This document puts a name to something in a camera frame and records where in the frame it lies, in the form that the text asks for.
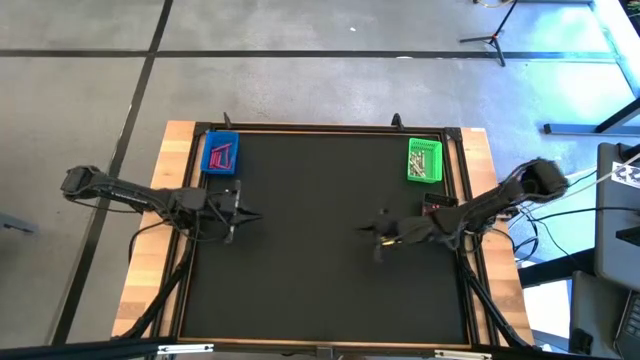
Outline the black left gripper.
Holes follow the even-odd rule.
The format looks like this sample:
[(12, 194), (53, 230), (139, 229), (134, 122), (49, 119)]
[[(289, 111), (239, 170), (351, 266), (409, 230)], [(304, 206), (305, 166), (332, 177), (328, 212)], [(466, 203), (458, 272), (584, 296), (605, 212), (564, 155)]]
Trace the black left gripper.
[[(236, 180), (232, 189), (226, 189), (218, 197), (218, 210), (223, 216), (225, 224), (227, 226), (227, 234), (224, 237), (225, 244), (231, 244), (233, 242), (234, 232), (237, 226), (236, 216), (238, 215), (240, 194), (241, 181)], [(238, 220), (238, 226), (262, 220), (263, 217), (262, 214), (246, 208), (240, 208), (239, 213), (245, 217), (242, 217), (240, 220)]]

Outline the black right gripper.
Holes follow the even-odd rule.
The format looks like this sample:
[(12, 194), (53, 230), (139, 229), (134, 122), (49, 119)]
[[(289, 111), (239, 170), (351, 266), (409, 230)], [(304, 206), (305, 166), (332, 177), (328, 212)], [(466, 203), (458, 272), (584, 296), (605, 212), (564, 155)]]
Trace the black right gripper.
[(385, 208), (381, 209), (373, 221), (373, 226), (358, 227), (358, 232), (374, 235), (374, 260), (381, 263), (383, 248), (393, 245), (398, 233), (398, 221)]

